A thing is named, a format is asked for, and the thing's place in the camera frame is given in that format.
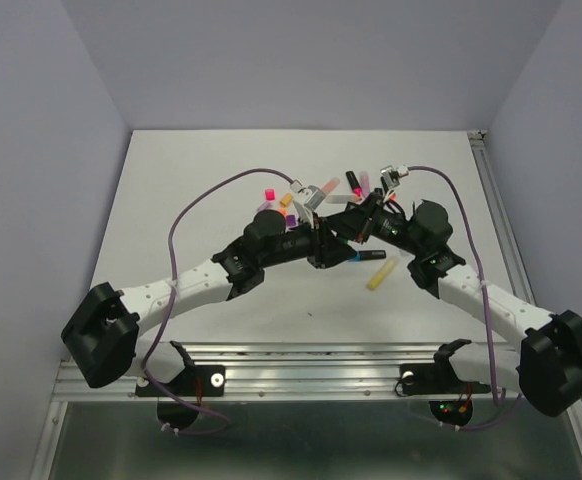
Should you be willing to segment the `pastel orange pen cap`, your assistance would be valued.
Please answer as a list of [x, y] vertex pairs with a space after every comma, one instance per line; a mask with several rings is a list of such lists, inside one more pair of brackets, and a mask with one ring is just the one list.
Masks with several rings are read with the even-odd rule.
[[282, 207], [286, 208], [286, 207], [288, 207], [288, 206], [289, 206], [289, 205], [292, 203], [292, 200], [293, 200], [293, 195], [292, 195], [292, 194], [290, 194], [290, 193], [287, 193], [286, 195], [284, 195], [284, 196], [283, 196], [283, 197], [280, 199], [280, 201], [279, 201], [279, 204], [280, 204]]

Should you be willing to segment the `pastel lilac highlighter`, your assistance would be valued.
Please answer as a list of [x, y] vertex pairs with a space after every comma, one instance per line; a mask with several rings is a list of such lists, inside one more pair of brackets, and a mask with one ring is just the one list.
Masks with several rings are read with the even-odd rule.
[[359, 174], [359, 183], [361, 187], [361, 196], [367, 198], [371, 193], [371, 185], [369, 174], [366, 171], [361, 171]]

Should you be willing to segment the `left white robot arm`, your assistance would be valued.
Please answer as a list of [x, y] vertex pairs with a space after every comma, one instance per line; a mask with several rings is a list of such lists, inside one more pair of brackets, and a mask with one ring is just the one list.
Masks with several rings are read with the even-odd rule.
[[279, 212], [262, 211], [224, 250], [174, 279], [121, 290], [107, 282], [92, 287], [61, 340], [92, 388], [141, 374], [151, 355], [156, 379], [170, 393], [181, 394], [192, 386], [194, 371], [179, 360], [175, 347], [146, 340], [149, 330], [198, 307], [247, 294], [264, 281], [269, 267], [305, 259], [316, 269], [327, 269], [355, 255], [324, 219], [288, 229]]

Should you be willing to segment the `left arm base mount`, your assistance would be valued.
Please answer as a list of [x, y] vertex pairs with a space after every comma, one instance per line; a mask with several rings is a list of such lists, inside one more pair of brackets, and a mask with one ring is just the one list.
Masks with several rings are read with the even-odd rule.
[[138, 374], [135, 395], [168, 400], [156, 407], [162, 430], [176, 436], [204, 436], [230, 426], [228, 417], [203, 405], [205, 396], [224, 393], [224, 366], [197, 366], [177, 341], [143, 343], [137, 353], [131, 369]]

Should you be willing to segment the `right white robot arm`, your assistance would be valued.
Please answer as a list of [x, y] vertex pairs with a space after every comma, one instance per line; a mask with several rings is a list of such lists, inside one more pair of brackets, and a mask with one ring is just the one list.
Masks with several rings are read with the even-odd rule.
[[372, 195], [327, 222], [339, 237], [356, 243], [375, 237], [411, 254], [407, 268], [420, 289], [482, 322], [489, 337], [506, 341], [503, 350], [466, 339], [442, 345], [428, 375], [437, 387], [477, 382], [493, 393], [518, 392], [549, 417], [582, 399], [582, 317], [571, 310], [553, 313], [488, 283], [449, 248], [453, 228], [444, 207], [423, 201], [405, 216], [385, 210]]

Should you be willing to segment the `blue black highlighter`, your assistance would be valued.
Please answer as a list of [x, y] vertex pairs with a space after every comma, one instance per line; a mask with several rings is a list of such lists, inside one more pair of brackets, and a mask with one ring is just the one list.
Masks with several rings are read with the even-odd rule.
[[350, 262], [375, 261], [387, 258], [385, 250], [358, 250], [356, 255], [350, 259]]

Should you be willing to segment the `lilac pen cap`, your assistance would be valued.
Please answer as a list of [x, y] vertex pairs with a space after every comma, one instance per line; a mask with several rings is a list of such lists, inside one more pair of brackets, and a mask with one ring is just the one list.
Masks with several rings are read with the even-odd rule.
[[265, 201], [263, 202], [261, 205], [258, 206], [257, 211], [263, 211], [263, 210], [267, 210], [272, 206], [270, 201]]

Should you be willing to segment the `purple pen cap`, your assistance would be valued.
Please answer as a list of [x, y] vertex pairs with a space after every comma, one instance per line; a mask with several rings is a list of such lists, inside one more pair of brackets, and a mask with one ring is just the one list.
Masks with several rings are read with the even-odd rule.
[[286, 217], [286, 224], [289, 228], [293, 228], [297, 225], [297, 219], [294, 215], [288, 215]]

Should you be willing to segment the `pastel yellow highlighter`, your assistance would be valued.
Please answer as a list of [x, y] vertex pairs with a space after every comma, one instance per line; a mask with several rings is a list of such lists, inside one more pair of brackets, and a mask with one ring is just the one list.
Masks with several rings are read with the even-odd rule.
[[399, 262], [400, 260], [398, 257], [392, 256], [388, 258], [366, 283], [366, 288], [370, 291], [377, 290], [378, 287], [394, 271]]

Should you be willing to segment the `clear orange-tip highlighter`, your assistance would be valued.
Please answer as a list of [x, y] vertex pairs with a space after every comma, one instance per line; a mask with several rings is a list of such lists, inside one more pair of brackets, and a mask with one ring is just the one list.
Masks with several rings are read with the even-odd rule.
[[355, 194], [335, 194], [328, 195], [325, 202], [333, 205], [344, 205], [347, 203], [358, 203], [362, 200], [359, 195]]

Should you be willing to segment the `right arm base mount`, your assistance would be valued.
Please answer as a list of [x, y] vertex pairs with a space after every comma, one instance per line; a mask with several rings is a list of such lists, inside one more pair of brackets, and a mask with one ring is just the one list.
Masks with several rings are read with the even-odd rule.
[[458, 339], [439, 347], [429, 363], [402, 364], [393, 388], [395, 395], [400, 398], [444, 395], [443, 400], [429, 401], [431, 414], [443, 426], [466, 428], [473, 415], [473, 395], [491, 392], [485, 381], [461, 380], [452, 368], [451, 358], [466, 346], [474, 343]]

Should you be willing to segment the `pastel orange highlighter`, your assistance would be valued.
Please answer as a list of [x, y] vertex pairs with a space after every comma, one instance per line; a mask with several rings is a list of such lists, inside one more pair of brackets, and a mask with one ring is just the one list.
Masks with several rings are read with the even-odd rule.
[[340, 184], [340, 179], [337, 177], [333, 177], [323, 185], [323, 187], [321, 188], [321, 191], [325, 195], [329, 195], [338, 187], [339, 184]]

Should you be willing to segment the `pink black highlighter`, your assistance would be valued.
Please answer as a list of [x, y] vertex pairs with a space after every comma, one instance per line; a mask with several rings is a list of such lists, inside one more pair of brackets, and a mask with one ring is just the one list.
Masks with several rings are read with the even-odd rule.
[[365, 199], [365, 191], [357, 177], [357, 175], [349, 170], [345, 172], [345, 176], [348, 182], [348, 185], [352, 191], [352, 193], [359, 199], [359, 200], [364, 200]]

